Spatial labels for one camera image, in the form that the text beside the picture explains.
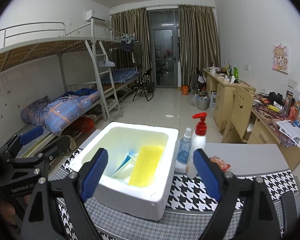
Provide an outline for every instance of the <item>blue gripper pad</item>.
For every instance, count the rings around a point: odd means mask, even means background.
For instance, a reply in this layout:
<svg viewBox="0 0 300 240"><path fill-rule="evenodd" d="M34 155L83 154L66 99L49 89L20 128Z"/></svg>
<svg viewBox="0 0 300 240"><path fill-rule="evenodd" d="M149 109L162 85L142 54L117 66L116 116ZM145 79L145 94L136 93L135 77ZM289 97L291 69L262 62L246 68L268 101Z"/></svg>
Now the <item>blue gripper pad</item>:
<svg viewBox="0 0 300 240"><path fill-rule="evenodd" d="M37 139L42 134L43 134L43 127L38 126L36 128L33 128L31 131L21 135L19 139L19 143L20 145L26 145L29 142L33 141L34 139Z"/></svg>
<svg viewBox="0 0 300 240"><path fill-rule="evenodd" d="M107 164L108 152L100 148L92 160L81 167L77 187L83 202L93 196Z"/></svg>
<svg viewBox="0 0 300 240"><path fill-rule="evenodd" d="M221 199L220 184L223 181L222 170L218 164L209 160L202 149L198 149L194 152L193 161L206 187L207 194L218 202Z"/></svg>

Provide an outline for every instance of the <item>metal screw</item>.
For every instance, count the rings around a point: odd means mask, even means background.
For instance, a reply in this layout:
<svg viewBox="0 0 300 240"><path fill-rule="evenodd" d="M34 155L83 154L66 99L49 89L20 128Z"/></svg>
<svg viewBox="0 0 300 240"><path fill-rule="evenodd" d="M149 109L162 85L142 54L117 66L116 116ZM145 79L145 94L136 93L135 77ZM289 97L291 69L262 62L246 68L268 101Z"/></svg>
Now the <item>metal screw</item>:
<svg viewBox="0 0 300 240"><path fill-rule="evenodd" d="M227 179L231 179L233 177L233 173L230 172L230 171L226 171L225 176L226 176Z"/></svg>
<svg viewBox="0 0 300 240"><path fill-rule="evenodd" d="M261 177L256 177L256 182L262 183L262 182L263 182L263 178L261 178Z"/></svg>
<svg viewBox="0 0 300 240"><path fill-rule="evenodd" d="M43 184L43 183L46 182L46 178L45 178L45 177L41 177L40 179L38 179L38 182L39 182L40 184Z"/></svg>
<svg viewBox="0 0 300 240"><path fill-rule="evenodd" d="M74 179L76 176L77 176L77 173L74 171L69 174L69 178L71 178L71 179Z"/></svg>

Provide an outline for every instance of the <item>air conditioner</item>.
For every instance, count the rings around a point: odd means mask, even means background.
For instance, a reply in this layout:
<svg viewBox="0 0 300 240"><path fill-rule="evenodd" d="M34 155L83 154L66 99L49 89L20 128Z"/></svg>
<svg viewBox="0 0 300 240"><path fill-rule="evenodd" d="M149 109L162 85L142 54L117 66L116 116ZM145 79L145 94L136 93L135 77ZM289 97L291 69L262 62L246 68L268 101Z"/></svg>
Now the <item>air conditioner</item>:
<svg viewBox="0 0 300 240"><path fill-rule="evenodd" d="M106 20L103 20L103 19L99 18L94 10L90 10L90 11L86 12L86 21L90 22L91 18L94 18L96 21L98 21L100 23L106 23L107 22Z"/></svg>

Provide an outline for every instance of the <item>yellow sponge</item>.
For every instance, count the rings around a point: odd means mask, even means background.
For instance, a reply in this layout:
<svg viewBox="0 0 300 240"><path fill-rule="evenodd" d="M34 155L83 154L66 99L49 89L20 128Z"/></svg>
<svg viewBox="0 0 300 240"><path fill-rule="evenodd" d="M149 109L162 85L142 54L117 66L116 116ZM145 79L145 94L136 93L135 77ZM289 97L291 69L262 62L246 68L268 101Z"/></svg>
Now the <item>yellow sponge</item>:
<svg viewBox="0 0 300 240"><path fill-rule="evenodd" d="M159 146L143 146L138 154L128 185L136 187L148 187L151 185L154 181L155 169L158 166L163 150Z"/></svg>

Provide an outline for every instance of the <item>door frame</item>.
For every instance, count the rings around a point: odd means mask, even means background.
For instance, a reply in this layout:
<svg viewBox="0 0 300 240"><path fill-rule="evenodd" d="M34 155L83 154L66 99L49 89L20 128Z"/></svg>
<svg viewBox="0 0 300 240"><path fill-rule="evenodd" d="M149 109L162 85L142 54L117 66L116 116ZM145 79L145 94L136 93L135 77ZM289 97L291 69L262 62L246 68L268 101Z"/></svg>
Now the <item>door frame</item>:
<svg viewBox="0 0 300 240"><path fill-rule="evenodd" d="M151 13L155 11L172 11L173 12L173 26L151 26ZM178 87L178 62L179 62L179 38L178 38L178 28L176 22L176 11L177 9L159 9L148 11L149 19L149 33L150 33L150 49L151 49L151 65L152 65L152 80L156 87L162 88L177 88ZM176 61L174 63L174 85L173 86L159 86L157 85L157 75L155 66L155 53L154 53L154 31L156 30L172 30L172 44L173 44L173 56Z"/></svg>

